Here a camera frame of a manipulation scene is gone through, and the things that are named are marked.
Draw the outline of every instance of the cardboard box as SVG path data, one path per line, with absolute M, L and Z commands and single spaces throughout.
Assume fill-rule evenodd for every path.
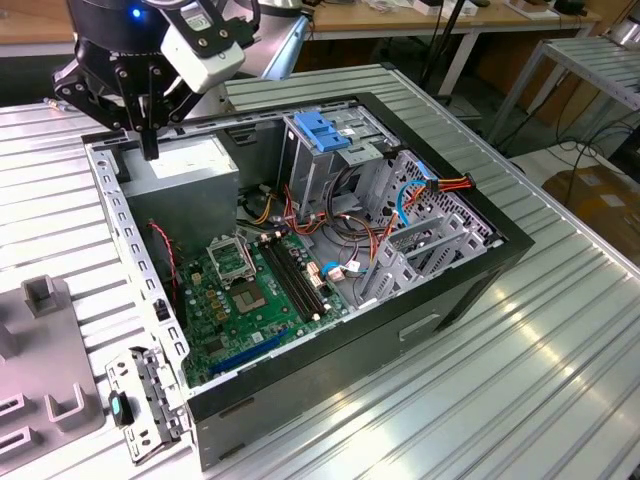
M 567 196 L 571 171 L 547 180 L 542 188 L 560 203 Z M 606 167 L 580 168 L 567 208 L 616 250 L 640 266 L 640 186 Z

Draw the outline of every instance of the gray plastic part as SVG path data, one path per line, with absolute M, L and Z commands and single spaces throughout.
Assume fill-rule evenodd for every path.
M 33 407 L 27 397 L 19 393 L 0 401 L 0 426 L 25 415 Z
M 51 395 L 44 396 L 49 421 L 61 432 L 68 432 L 83 425 L 95 414 L 95 407 L 92 408 L 92 404 L 85 401 L 84 392 L 78 383 L 73 384 L 73 394 L 75 406 L 71 408 L 61 405 Z
M 24 303 L 36 318 L 63 308 L 62 295 L 48 275 L 22 282 L 21 288 Z
M 18 353 L 18 344 L 2 323 L 0 323 L 0 364 Z
M 29 427 L 22 427 L 0 437 L 0 462 L 5 462 L 33 449 L 40 436 Z
M 48 276 L 0 294 L 0 476 L 104 424 L 64 280 Z

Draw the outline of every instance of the aluminum table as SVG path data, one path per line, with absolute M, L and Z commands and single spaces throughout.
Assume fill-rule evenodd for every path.
M 7 479 L 626 478 L 640 462 L 640 271 L 402 74 L 363 66 L 228 85 L 240 110 L 371 91 L 536 244 L 452 328 L 200 474 L 177 444 L 142 466 L 113 420 Z M 0 110 L 0 289 L 66 278 L 107 408 L 105 362 L 143 335 L 79 135 Z
M 547 98 L 566 71 L 578 75 L 631 110 L 640 109 L 640 51 L 629 51 L 603 37 L 543 40 L 529 57 L 500 106 L 487 137 L 490 143 L 502 130 L 509 113 L 545 57 L 558 65 L 529 106 L 529 111 Z M 602 118 L 610 107 L 611 102 L 605 102 L 595 118 Z M 595 132 L 595 128 L 596 125 L 593 125 L 589 131 Z

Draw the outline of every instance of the chip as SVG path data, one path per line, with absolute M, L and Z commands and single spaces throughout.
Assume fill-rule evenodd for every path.
M 248 313 L 267 304 L 267 299 L 256 282 L 236 285 L 228 293 L 240 313 Z
M 204 349 L 209 355 L 213 355 L 221 350 L 224 350 L 224 345 L 222 344 L 222 340 L 216 338 L 215 340 L 205 343 Z

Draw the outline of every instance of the blue pcie slot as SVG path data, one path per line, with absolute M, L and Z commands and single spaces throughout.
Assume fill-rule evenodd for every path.
M 276 336 L 271 337 L 264 342 L 257 344 L 254 347 L 251 347 L 249 350 L 245 350 L 244 352 L 238 353 L 233 357 L 227 358 L 226 360 L 217 363 L 209 367 L 209 375 L 214 375 L 216 373 L 226 372 L 229 370 L 233 370 L 238 365 L 242 365 L 243 363 L 248 362 L 249 360 L 260 356 L 261 354 L 268 352 L 269 350 L 274 349 L 278 345 L 280 345 L 280 341 L 282 337 L 284 337 L 288 332 L 288 329 L 284 329 L 282 332 L 278 333 Z

